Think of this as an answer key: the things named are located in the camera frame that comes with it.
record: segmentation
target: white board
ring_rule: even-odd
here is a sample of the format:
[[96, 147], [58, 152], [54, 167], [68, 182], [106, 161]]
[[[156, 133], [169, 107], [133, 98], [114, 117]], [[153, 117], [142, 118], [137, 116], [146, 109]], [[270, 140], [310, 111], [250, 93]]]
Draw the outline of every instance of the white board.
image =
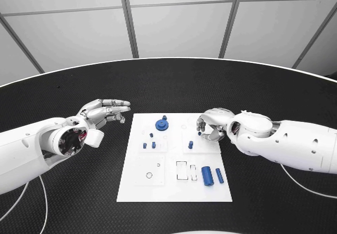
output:
[[[156, 122], [163, 115], [168, 116], [169, 129], [159, 131]], [[199, 116], [198, 113], [134, 114], [119, 202], [232, 201], [219, 143], [198, 135]], [[204, 166], [211, 167], [214, 186], [204, 184]], [[224, 175], [222, 184], [217, 168]]]

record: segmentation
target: round table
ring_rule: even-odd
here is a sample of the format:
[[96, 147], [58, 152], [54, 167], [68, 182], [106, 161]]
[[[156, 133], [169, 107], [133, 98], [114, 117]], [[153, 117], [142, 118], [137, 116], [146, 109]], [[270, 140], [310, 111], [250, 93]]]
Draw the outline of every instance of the round table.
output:
[[[337, 83], [267, 64], [205, 58], [152, 58], [64, 69], [0, 87], [0, 132], [70, 117], [96, 99], [132, 102], [126, 124], [109, 123], [100, 148], [84, 150], [42, 177], [49, 216], [45, 233], [170, 234], [214, 230], [248, 234], [336, 233], [337, 200], [307, 192], [281, 165], [244, 155], [221, 141], [234, 202], [117, 203], [133, 113], [202, 113], [224, 107], [274, 121], [337, 129]], [[287, 168], [314, 191], [337, 195], [337, 175]], [[24, 187], [0, 195], [0, 216]], [[45, 195], [35, 179], [0, 232], [41, 232]]]

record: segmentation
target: blue object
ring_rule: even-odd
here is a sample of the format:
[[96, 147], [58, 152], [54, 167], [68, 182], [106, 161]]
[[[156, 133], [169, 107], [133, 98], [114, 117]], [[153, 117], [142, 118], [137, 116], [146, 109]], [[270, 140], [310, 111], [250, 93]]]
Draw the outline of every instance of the blue object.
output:
[[212, 186], [215, 184], [211, 167], [202, 167], [202, 177], [205, 186]]
[[191, 141], [191, 143], [189, 143], [189, 149], [192, 149], [193, 148], [193, 141]]
[[156, 122], [156, 128], [160, 131], [165, 131], [169, 128], [168, 116], [163, 116], [163, 119]]
[[218, 175], [218, 178], [219, 178], [219, 182], [222, 184], [224, 183], [224, 175], [222, 175], [222, 172], [221, 172], [219, 168], [217, 169], [217, 175]]

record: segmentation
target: metal frame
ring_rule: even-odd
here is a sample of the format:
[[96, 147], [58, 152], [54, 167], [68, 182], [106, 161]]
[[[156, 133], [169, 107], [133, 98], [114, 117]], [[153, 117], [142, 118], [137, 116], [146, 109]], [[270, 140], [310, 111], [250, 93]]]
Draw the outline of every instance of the metal frame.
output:
[[[12, 16], [25, 16], [25, 15], [39, 15], [39, 14], [52, 14], [52, 13], [65, 13], [65, 12], [81, 12], [81, 11], [96, 11], [96, 10], [107, 10], [107, 9], [121, 9], [124, 10], [124, 17], [126, 17], [126, 25], [127, 25], [127, 31], [129, 31], [129, 38], [130, 38], [130, 46], [132, 46], [132, 51], [133, 51], [133, 58], [137, 59], [140, 58], [139, 55], [139, 46], [137, 46], [137, 37], [136, 37], [136, 29], [134, 29], [134, 21], [133, 21], [133, 12], [132, 8], [136, 7], [159, 7], [159, 6], [179, 6], [179, 5], [196, 5], [196, 4], [215, 4], [215, 3], [225, 3], [231, 2], [232, 3], [232, 9], [228, 17], [228, 23], [227, 23], [227, 29], [225, 29], [225, 36], [224, 36], [224, 42], [221, 46], [221, 52], [219, 52], [219, 58], [225, 58], [225, 52], [227, 52], [227, 47], [228, 47], [228, 42], [230, 42], [230, 37], [231, 37], [231, 32], [234, 28], [234, 22], [235, 22], [235, 17], [237, 17], [237, 12], [240, 9], [240, 3], [241, 2], [260, 2], [260, 1], [306, 1], [306, 0], [214, 0], [214, 1], [193, 1], [193, 2], [178, 2], [178, 3], [156, 3], [156, 4], [140, 4], [140, 5], [132, 5], [130, 0], [121, 0], [121, 6], [111, 6], [111, 7], [93, 7], [93, 8], [83, 8], [83, 9], [65, 9], [65, 10], [54, 10], [54, 11], [38, 11], [38, 12], [24, 12], [24, 13], [0, 13], [0, 23], [5, 26], [13, 40], [16, 41], [28, 59], [31, 60], [35, 68], [38, 69], [39, 73], [45, 73], [32, 53], [29, 52], [28, 47], [25, 46], [13, 28], [11, 27], [5, 17], [12, 17]], [[296, 61], [296, 64], [293, 68], [297, 68], [335, 14], [337, 12], [337, 3], [322, 23], [322, 26], [306, 46], [306, 49]]]

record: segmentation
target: robotic hand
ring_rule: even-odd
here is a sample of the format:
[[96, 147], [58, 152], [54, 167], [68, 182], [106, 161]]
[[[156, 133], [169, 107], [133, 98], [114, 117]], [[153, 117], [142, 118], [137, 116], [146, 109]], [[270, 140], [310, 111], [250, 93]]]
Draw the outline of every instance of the robotic hand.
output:
[[306, 171], [337, 174], [337, 130], [322, 125], [271, 119], [253, 112], [238, 115], [224, 108], [208, 110], [196, 130], [214, 128], [202, 137], [219, 141], [228, 135], [242, 153]]
[[51, 118], [0, 133], [0, 194], [25, 185], [88, 144], [98, 147], [109, 121], [124, 123], [130, 102], [97, 99], [70, 118]]

